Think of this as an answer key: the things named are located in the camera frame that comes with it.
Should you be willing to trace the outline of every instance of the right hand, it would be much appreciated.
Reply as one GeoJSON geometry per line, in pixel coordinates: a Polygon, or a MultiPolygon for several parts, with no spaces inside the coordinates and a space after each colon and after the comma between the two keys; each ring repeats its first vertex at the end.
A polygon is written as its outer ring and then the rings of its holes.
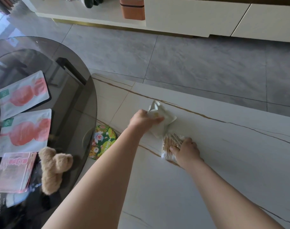
{"type": "Polygon", "coordinates": [[[184,140],[179,150],[177,147],[171,146],[171,152],[175,155],[178,164],[183,169],[188,169],[189,166],[197,162],[204,162],[200,157],[200,151],[197,148],[196,142],[189,137],[184,140]]]}

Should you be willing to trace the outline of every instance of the teddy bear toy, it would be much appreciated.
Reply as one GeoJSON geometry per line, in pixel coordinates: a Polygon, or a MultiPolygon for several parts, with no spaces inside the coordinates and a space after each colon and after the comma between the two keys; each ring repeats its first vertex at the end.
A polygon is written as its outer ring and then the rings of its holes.
{"type": "Polygon", "coordinates": [[[68,171],[73,164],[71,154],[56,154],[56,150],[45,147],[39,151],[42,168],[42,191],[51,195],[60,188],[63,172],[68,171]]]}

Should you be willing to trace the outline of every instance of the hand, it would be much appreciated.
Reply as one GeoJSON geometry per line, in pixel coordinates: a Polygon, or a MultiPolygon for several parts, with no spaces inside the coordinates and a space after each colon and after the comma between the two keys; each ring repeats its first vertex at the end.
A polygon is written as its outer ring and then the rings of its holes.
{"type": "Polygon", "coordinates": [[[204,162],[200,157],[196,142],[193,142],[191,138],[184,140],[180,150],[174,146],[170,146],[170,150],[175,155],[178,164],[184,169],[188,169],[195,162],[204,162]]]}
{"type": "Polygon", "coordinates": [[[130,119],[129,127],[136,127],[143,133],[146,133],[153,125],[157,125],[164,120],[164,117],[150,118],[147,111],[141,109],[137,111],[130,119]]]}

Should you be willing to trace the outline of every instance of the round glass table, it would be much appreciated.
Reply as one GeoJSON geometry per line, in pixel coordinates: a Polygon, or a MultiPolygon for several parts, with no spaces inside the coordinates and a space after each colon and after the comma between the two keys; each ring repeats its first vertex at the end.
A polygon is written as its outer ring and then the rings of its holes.
{"type": "Polygon", "coordinates": [[[97,100],[93,79],[83,61],[68,47],[50,39],[0,40],[0,89],[40,70],[51,98],[27,111],[51,109],[48,146],[72,154],[73,166],[63,174],[60,189],[47,196],[41,189],[42,170],[37,156],[27,194],[0,193],[0,228],[42,227],[74,187],[89,154],[97,100]]]}

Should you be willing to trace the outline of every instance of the gold trim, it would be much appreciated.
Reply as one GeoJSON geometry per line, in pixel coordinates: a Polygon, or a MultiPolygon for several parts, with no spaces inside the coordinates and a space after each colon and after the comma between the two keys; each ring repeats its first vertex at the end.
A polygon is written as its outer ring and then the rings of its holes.
{"type": "Polygon", "coordinates": [[[174,33],[162,32],[162,31],[144,30],[144,29],[122,27],[122,26],[110,26],[110,25],[104,25],[104,24],[87,23],[87,22],[65,20],[65,19],[52,18],[52,20],[54,22],[56,22],[56,23],[66,23],[66,24],[75,24],[75,25],[83,25],[83,26],[92,26],[92,27],[106,28],[106,29],[113,29],[113,30],[126,30],[126,31],[141,32],[141,33],[147,33],[147,34],[160,34],[160,35],[184,37],[184,38],[195,38],[195,37],[197,37],[197,36],[186,35],[186,34],[174,34],[174,33]]]}

